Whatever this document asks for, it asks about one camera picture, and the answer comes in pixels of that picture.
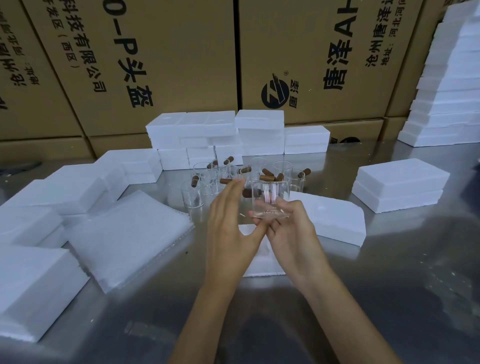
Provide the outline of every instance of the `metal table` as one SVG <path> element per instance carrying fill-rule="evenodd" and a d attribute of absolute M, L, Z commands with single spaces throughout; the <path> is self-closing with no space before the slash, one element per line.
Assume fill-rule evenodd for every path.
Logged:
<path fill-rule="evenodd" d="M 326 238 L 322 245 L 405 363 L 480 362 L 479 157 L 480 144 L 411 148 L 400 142 L 330 145 L 326 154 L 285 156 L 295 167 L 312 170 L 305 192 L 363 208 L 367 239 L 361 248 Z M 406 158 L 451 173 L 437 205 L 376 215 L 351 195 L 358 167 Z M 62 164 L 1 178 L 0 203 Z M 156 184 L 130 186 L 124 195 L 141 189 L 185 211 L 178 185 L 189 174 L 166 171 Z M 196 209 L 196 229 L 124 289 L 104 295 L 91 279 L 38 344 L 0 339 L 0 363 L 165 362 L 203 280 L 206 212 L 206 206 Z M 218 358 L 220 363 L 337 362 L 307 302 L 285 276 L 242 280 Z"/>

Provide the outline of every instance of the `round black logo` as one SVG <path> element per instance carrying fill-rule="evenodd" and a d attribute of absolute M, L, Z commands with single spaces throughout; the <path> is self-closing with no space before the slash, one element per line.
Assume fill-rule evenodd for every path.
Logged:
<path fill-rule="evenodd" d="M 269 109 L 278 109 L 287 102 L 290 89 L 287 83 L 279 80 L 274 73 L 272 77 L 273 79 L 266 83 L 262 89 L 262 102 Z"/>

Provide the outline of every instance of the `person's left hand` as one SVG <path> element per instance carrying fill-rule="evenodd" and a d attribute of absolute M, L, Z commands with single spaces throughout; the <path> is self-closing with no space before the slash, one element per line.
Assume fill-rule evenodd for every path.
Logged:
<path fill-rule="evenodd" d="M 245 180 L 233 180 L 210 206 L 205 284 L 235 291 L 270 225 L 262 220 L 250 235 L 238 226 L 239 201 Z"/>

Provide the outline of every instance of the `person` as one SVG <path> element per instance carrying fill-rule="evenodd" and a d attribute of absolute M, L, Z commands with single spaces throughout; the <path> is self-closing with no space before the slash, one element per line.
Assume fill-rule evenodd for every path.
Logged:
<path fill-rule="evenodd" d="M 238 208 L 244 183 L 230 182 L 210 206 L 204 283 L 169 364 L 214 362 L 228 305 L 265 234 L 341 364 L 401 363 L 328 264 L 302 202 L 278 202 L 290 213 L 288 218 L 253 218 L 253 233 L 240 232 Z"/>

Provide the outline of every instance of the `hand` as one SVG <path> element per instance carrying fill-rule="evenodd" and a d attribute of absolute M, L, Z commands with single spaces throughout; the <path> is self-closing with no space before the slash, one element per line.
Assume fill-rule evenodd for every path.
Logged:
<path fill-rule="evenodd" d="M 277 199 L 276 204 L 291 215 L 273 219 L 266 234 L 283 270 L 305 295 L 320 272 L 329 268 L 329 264 L 303 203 Z M 263 223 L 258 218 L 253 218 L 253 222 L 257 226 Z"/>
<path fill-rule="evenodd" d="M 207 233 L 205 284 L 235 291 L 245 274 L 270 222 L 258 221 L 250 235 L 239 230 L 239 200 L 245 180 L 233 180 L 210 206 Z"/>

